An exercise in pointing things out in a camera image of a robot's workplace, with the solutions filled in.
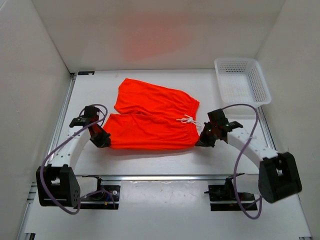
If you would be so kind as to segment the orange shorts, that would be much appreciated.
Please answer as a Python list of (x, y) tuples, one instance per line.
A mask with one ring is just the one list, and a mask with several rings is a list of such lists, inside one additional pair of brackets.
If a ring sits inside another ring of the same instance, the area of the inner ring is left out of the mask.
[(199, 139), (199, 101), (186, 92), (126, 78), (103, 126), (112, 149), (183, 150)]

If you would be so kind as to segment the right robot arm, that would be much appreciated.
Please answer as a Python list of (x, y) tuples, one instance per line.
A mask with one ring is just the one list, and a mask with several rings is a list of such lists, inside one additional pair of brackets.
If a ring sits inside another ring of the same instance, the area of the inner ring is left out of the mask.
[(237, 121), (222, 126), (206, 122), (197, 147), (214, 147), (221, 140), (240, 151), (258, 168), (258, 175), (237, 173), (225, 180), (223, 193), (230, 200), (242, 193), (260, 195), (268, 203), (275, 203), (302, 191), (296, 160), (289, 152), (280, 153), (250, 136)]

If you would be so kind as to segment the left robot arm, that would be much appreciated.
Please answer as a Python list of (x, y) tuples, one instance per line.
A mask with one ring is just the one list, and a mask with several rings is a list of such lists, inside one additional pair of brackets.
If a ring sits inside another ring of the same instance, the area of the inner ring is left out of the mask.
[(75, 175), (80, 155), (88, 142), (97, 148), (111, 146), (110, 134), (99, 124), (97, 117), (76, 117), (69, 124), (67, 139), (54, 149), (36, 171), (39, 203), (43, 207), (57, 206), (72, 214), (81, 200), (91, 197), (100, 200), (105, 188), (97, 176)]

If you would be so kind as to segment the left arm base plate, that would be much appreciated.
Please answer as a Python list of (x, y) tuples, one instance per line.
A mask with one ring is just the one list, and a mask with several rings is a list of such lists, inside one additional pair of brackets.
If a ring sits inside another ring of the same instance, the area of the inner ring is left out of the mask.
[(102, 176), (85, 175), (76, 177), (80, 187), (81, 210), (118, 210), (121, 184)]

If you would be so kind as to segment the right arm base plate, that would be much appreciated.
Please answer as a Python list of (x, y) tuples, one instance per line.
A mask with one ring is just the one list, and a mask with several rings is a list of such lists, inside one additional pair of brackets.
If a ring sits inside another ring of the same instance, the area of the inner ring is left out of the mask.
[[(211, 212), (237, 212), (241, 211), (237, 203), (234, 187), (233, 177), (228, 176), (223, 184), (209, 184), (205, 195), (209, 196), (210, 211)], [(238, 197), (242, 206), (246, 211), (257, 211), (257, 202), (255, 195), (252, 193), (239, 192)]]

